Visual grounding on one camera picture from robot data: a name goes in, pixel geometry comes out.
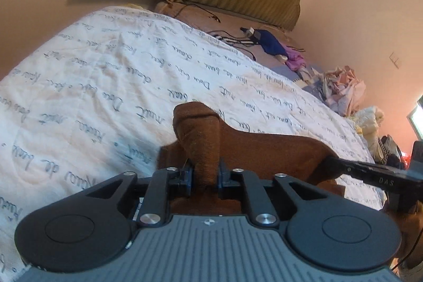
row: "window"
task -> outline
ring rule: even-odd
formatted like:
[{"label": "window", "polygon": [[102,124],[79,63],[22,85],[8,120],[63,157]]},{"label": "window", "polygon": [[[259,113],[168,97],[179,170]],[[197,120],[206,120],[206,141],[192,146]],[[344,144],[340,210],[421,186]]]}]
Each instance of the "window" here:
[{"label": "window", "polygon": [[418,139],[423,140],[423,108],[418,105],[407,117]]}]

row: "electrical wire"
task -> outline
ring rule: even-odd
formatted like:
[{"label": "electrical wire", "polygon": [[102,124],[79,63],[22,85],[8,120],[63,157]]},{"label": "electrical wire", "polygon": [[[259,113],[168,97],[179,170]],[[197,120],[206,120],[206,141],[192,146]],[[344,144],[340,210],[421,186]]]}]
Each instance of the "electrical wire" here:
[{"label": "electrical wire", "polygon": [[221,21],[220,21],[220,19],[214,14],[214,13],[212,13],[212,12],[210,12],[210,11],[208,11],[208,10],[206,10],[206,9],[204,9],[204,8],[202,8],[202,7],[200,7],[199,5],[197,5],[197,4],[194,4],[194,3],[190,3],[190,4],[185,4],[185,6],[184,7],[182,7],[177,13],[176,13],[176,15],[173,17],[174,19],[176,19],[180,14],[181,14],[181,12],[183,11],[183,9],[185,9],[186,7],[197,7],[197,8],[200,8],[201,10],[203,10],[203,11],[206,11],[206,12],[208,12],[210,15],[211,15],[211,18],[212,19],[214,19],[215,21],[218,21],[219,23],[221,23]]},{"label": "electrical wire", "polygon": [[234,48],[236,48],[236,49],[242,49],[244,51],[247,51],[248,53],[250,53],[252,55],[252,59],[254,61],[257,61],[257,59],[255,58],[255,55],[253,53],[251,53],[248,49],[245,49],[245,48],[242,48],[242,47],[234,47]]},{"label": "electrical wire", "polygon": [[[220,21],[220,19],[214,14],[214,13],[212,13],[212,12],[210,12],[210,11],[208,11],[208,10],[206,10],[206,9],[203,9],[202,7],[200,7],[200,6],[198,6],[197,4],[194,4],[194,3],[190,3],[190,4],[186,4],[183,8],[181,8],[177,13],[176,13],[176,15],[173,17],[174,19],[176,19],[180,14],[181,14],[181,12],[183,11],[183,9],[185,9],[186,7],[189,7],[189,6],[193,6],[193,7],[197,7],[197,8],[200,8],[201,10],[204,10],[204,11],[206,11],[206,12],[208,12],[210,15],[211,15],[211,17],[212,17],[212,19],[214,19],[214,20],[216,20],[216,21],[218,21],[219,23],[221,23],[221,21]],[[235,37],[235,36],[233,36],[233,35],[231,35],[231,34],[229,34],[227,31],[224,31],[224,30],[212,30],[212,31],[209,31],[207,34],[209,34],[210,35],[210,33],[215,33],[215,32],[221,32],[221,33],[226,33],[227,35],[229,35],[229,36],[231,36],[232,37],[232,39],[234,39],[234,40],[242,40],[242,39],[246,39],[247,37],[246,36],[244,36],[244,37],[242,37],[242,38],[237,38],[237,37]],[[246,46],[246,47],[249,47],[249,46],[247,46],[246,44],[244,44],[244,43],[238,43],[238,42],[236,42],[236,43],[234,43],[234,44],[232,44],[232,45],[229,45],[229,46],[231,46],[231,47],[233,47],[234,45],[244,45],[244,46]],[[253,53],[251,53],[248,49],[246,49],[246,48],[242,48],[242,47],[235,47],[236,49],[242,49],[242,50],[244,50],[244,51],[247,51],[248,53],[250,53],[251,54],[251,56],[252,56],[252,59],[254,60],[254,61],[257,61],[257,59],[255,58],[255,55],[253,54]]]},{"label": "electrical wire", "polygon": [[208,31],[207,34],[211,35],[212,33],[225,33],[227,35],[229,35],[232,39],[235,40],[244,40],[244,39],[248,39],[247,35],[242,36],[241,38],[237,38],[236,36],[229,34],[227,31],[225,30],[212,30],[212,31]]},{"label": "electrical wire", "polygon": [[397,265],[396,265],[396,266],[394,266],[394,267],[391,269],[392,271],[394,271],[395,269],[397,269],[397,268],[398,268],[398,266],[399,266],[400,264],[402,264],[403,262],[405,262],[405,260],[406,260],[408,257],[410,257],[410,255],[413,253],[414,249],[416,248],[416,246],[417,246],[417,244],[418,244],[418,242],[419,242],[420,237],[422,236],[422,234],[423,234],[423,227],[422,227],[422,229],[421,229],[421,231],[420,231],[420,233],[419,233],[419,235],[418,235],[418,237],[417,237],[417,239],[416,239],[416,242],[414,243],[413,248],[411,249],[411,251],[408,253],[408,255],[407,255],[407,256],[405,256],[402,260],[400,260],[400,261],[397,263]]}]

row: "wall outlet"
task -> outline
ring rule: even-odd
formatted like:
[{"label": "wall outlet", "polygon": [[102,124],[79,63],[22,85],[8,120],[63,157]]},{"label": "wall outlet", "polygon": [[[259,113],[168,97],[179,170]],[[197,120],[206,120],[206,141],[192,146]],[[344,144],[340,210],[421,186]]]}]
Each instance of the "wall outlet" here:
[{"label": "wall outlet", "polygon": [[399,59],[395,52],[392,52],[392,54],[389,55],[389,59],[392,61],[396,68],[399,69],[401,67],[402,61]]}]

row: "purple cloth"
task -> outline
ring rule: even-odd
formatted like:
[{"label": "purple cloth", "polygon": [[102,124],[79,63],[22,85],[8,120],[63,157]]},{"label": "purple cloth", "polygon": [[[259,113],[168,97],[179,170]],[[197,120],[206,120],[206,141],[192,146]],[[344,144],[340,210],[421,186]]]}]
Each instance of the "purple cloth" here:
[{"label": "purple cloth", "polygon": [[285,48],[286,55],[288,60],[285,62],[286,66],[289,67],[292,71],[298,71],[301,67],[306,67],[305,59],[301,55],[302,52],[305,52],[304,49],[298,49],[293,46],[286,46],[282,43],[282,46]]}]

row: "white comforter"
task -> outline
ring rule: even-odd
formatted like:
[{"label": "white comforter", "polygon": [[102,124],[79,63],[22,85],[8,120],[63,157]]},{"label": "white comforter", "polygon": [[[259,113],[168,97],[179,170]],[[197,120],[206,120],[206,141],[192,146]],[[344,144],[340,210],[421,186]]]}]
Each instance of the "white comforter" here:
[{"label": "white comforter", "polygon": [[[123,171],[149,176],[176,138],[175,105],[199,100],[235,129],[317,138],[372,159],[350,123],[288,79],[164,15],[109,7],[45,43],[0,83],[0,280],[23,268],[14,247],[31,211]],[[381,207],[348,176],[346,196]]]}]

